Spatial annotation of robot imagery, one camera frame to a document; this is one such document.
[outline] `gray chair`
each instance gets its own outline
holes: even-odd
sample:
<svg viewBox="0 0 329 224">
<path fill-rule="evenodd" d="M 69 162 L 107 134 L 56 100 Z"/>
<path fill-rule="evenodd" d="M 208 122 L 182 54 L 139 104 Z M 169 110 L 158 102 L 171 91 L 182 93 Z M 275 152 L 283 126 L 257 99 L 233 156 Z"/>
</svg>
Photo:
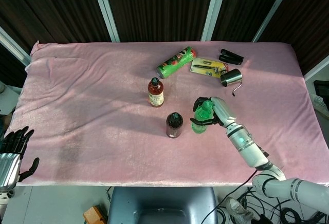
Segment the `gray chair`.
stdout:
<svg viewBox="0 0 329 224">
<path fill-rule="evenodd" d="M 115 187 L 110 224 L 200 224 L 216 207 L 211 187 Z M 218 224 L 213 211 L 204 224 Z"/>
</svg>

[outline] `snack can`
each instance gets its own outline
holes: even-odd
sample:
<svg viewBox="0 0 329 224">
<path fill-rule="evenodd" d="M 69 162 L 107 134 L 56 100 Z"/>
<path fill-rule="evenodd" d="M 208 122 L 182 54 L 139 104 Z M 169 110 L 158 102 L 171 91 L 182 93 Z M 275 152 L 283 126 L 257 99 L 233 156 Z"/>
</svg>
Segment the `snack can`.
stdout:
<svg viewBox="0 0 329 224">
<path fill-rule="evenodd" d="M 169 60 L 163 62 L 156 69 L 160 78 L 165 79 L 196 57 L 194 49 L 187 47 Z"/>
</svg>

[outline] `dark bottle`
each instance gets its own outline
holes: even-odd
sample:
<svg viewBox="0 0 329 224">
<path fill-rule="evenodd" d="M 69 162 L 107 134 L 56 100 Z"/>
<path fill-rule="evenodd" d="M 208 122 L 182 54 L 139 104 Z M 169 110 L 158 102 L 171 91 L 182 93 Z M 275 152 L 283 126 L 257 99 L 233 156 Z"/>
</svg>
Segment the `dark bottle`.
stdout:
<svg viewBox="0 0 329 224">
<path fill-rule="evenodd" d="M 166 120 L 166 133 L 170 138 L 177 138 L 181 134 L 183 117 L 179 113 L 169 114 Z"/>
<path fill-rule="evenodd" d="M 163 84 L 158 78 L 153 78 L 149 83 L 149 98 L 153 107 L 161 107 L 163 105 Z"/>
</svg>

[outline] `green spray bottle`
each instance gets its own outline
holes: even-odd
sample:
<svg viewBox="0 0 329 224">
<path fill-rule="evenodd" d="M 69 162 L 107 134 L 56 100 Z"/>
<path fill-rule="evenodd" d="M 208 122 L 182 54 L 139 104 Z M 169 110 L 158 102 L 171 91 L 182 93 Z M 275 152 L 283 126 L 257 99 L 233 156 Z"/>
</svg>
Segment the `green spray bottle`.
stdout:
<svg viewBox="0 0 329 224">
<path fill-rule="evenodd" d="M 204 101 L 201 106 L 199 106 L 196 111 L 194 118 L 198 121 L 205 121 L 213 118 L 214 110 L 212 110 L 212 102 Z M 192 123 L 192 129 L 196 133 L 203 133 L 206 129 L 206 125 L 196 125 Z"/>
</svg>

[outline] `metal cup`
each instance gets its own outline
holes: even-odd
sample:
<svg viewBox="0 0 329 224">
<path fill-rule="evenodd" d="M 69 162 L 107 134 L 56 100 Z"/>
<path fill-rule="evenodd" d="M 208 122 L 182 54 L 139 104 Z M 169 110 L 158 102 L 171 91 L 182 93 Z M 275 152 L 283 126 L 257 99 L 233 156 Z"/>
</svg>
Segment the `metal cup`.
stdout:
<svg viewBox="0 0 329 224">
<path fill-rule="evenodd" d="M 235 97 L 234 92 L 242 85 L 242 74 L 238 69 L 233 69 L 221 75 L 221 83 L 224 87 L 230 84 L 240 83 L 240 85 L 232 91 L 232 95 Z"/>
</svg>

